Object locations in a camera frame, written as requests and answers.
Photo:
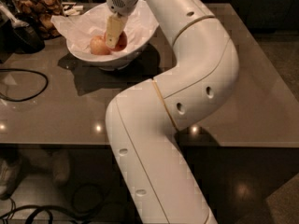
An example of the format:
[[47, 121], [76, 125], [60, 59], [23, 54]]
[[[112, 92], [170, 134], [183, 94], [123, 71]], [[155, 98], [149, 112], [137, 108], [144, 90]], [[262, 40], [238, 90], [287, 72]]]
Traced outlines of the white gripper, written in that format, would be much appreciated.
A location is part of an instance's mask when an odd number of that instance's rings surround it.
[[108, 8], [114, 13], [107, 18], [105, 38], [109, 48], [116, 48], [126, 26], [127, 17], [133, 13], [137, 2], [138, 0], [107, 0]]

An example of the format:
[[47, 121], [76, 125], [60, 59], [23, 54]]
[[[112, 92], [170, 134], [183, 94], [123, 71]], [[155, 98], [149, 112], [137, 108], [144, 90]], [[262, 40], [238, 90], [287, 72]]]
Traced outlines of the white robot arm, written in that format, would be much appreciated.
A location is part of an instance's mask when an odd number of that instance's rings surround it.
[[[107, 0], [129, 14], [136, 0]], [[232, 38], [200, 0], [146, 0], [176, 65], [119, 93], [107, 136], [143, 224], [217, 224], [174, 134], [221, 107], [239, 61]]]

